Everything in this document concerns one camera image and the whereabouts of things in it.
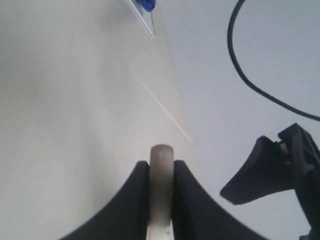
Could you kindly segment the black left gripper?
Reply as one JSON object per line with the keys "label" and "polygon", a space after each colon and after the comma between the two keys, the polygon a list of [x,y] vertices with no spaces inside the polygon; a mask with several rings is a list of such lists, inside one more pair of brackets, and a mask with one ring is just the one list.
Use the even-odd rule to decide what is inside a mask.
{"label": "black left gripper", "polygon": [[312,136],[294,123],[278,134],[285,143],[259,137],[247,160],[220,190],[220,196],[233,205],[243,205],[290,189],[290,165],[293,188],[310,225],[308,238],[320,238],[320,150]]}

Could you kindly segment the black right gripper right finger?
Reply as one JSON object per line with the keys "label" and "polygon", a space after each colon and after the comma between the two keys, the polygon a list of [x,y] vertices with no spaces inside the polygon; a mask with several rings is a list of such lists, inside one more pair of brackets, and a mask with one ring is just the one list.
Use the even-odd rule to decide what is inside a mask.
{"label": "black right gripper right finger", "polygon": [[174,162],[172,225],[176,240],[265,239],[218,205],[182,160]]}

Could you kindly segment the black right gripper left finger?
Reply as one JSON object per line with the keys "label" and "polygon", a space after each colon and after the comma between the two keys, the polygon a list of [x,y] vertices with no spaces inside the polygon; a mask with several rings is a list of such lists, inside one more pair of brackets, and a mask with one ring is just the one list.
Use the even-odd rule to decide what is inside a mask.
{"label": "black right gripper left finger", "polygon": [[145,240],[149,222],[149,165],[138,161],[116,195],[64,240]]}

